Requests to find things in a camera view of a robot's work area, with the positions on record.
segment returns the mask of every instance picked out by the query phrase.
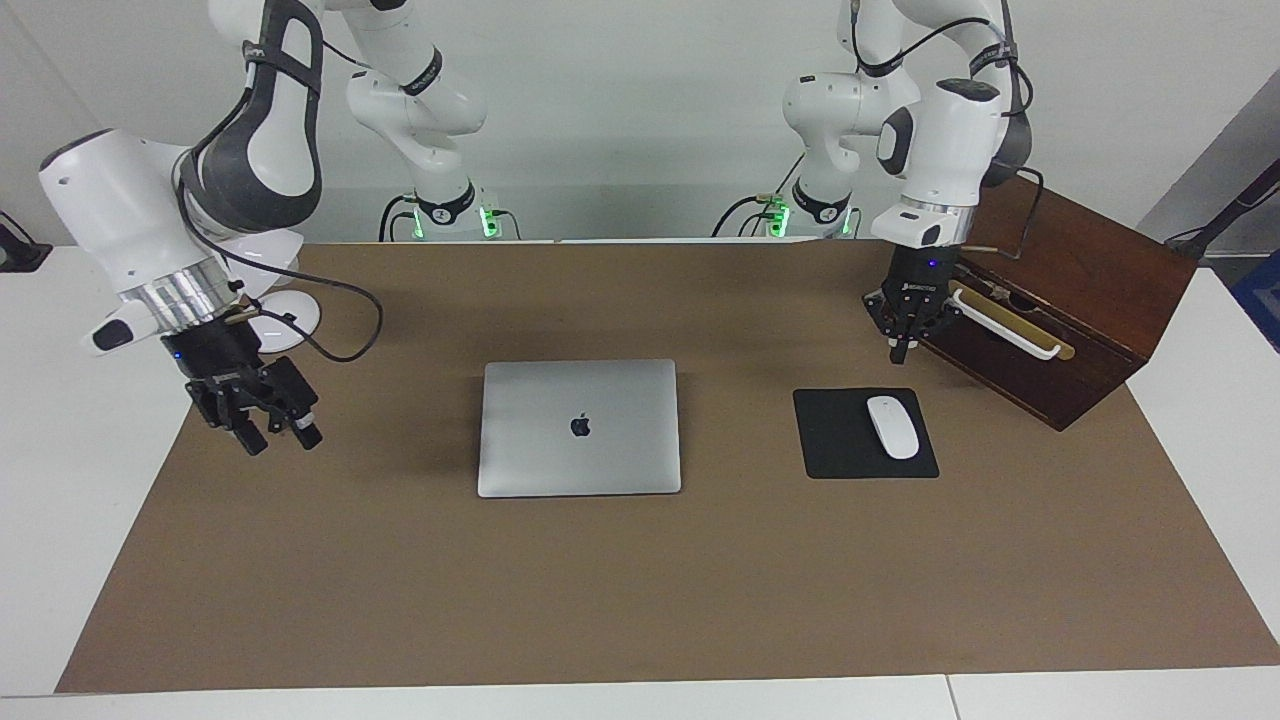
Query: mouse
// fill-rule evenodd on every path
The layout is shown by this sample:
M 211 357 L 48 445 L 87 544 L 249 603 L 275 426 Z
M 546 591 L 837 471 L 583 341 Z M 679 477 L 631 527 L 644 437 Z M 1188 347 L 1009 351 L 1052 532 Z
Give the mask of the mouse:
M 899 398 L 887 395 L 870 397 L 867 400 L 867 411 L 870 413 L 876 434 L 890 457 L 910 460 L 919 455 L 920 438 L 915 432 L 915 423 Z

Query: white table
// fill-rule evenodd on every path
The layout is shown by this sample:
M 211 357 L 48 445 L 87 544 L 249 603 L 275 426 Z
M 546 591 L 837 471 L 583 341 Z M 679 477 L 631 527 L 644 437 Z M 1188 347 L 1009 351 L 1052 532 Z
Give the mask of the white table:
M 187 411 L 156 342 L 105 359 L 77 340 L 115 299 L 59 249 L 0 275 L 0 720 L 1258 719 L 1280 667 L 526 688 L 52 692 Z M 1201 270 L 1130 388 L 1272 633 L 1280 629 L 1280 355 Z

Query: dark brown wooden cabinet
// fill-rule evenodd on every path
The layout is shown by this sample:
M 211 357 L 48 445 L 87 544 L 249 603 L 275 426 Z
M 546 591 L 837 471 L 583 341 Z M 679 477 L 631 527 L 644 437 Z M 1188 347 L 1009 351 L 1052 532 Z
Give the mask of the dark brown wooden cabinet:
M 1034 195 L 1021 179 L 984 191 L 969 245 L 1012 252 Z M 1075 356 L 1037 360 L 968 320 L 925 345 L 1062 430 L 1151 360 L 1196 265 L 1046 191 L 1023 258 L 966 252 L 959 282 Z

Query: silver laptop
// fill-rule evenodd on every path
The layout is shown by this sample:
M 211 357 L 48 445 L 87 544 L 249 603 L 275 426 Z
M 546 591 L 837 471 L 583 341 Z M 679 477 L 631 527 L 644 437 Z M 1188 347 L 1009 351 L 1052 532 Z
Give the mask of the silver laptop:
M 671 360 L 490 363 L 480 497 L 680 492 Z

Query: black mouse pad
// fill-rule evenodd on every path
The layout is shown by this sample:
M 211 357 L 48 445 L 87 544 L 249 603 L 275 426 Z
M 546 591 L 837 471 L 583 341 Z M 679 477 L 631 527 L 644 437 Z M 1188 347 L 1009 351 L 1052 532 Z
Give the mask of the black mouse pad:
M 884 452 L 867 400 L 896 397 L 920 437 L 920 452 L 893 460 Z M 937 478 L 938 460 L 915 392 L 906 388 L 797 389 L 794 393 L 805 471 L 815 480 Z

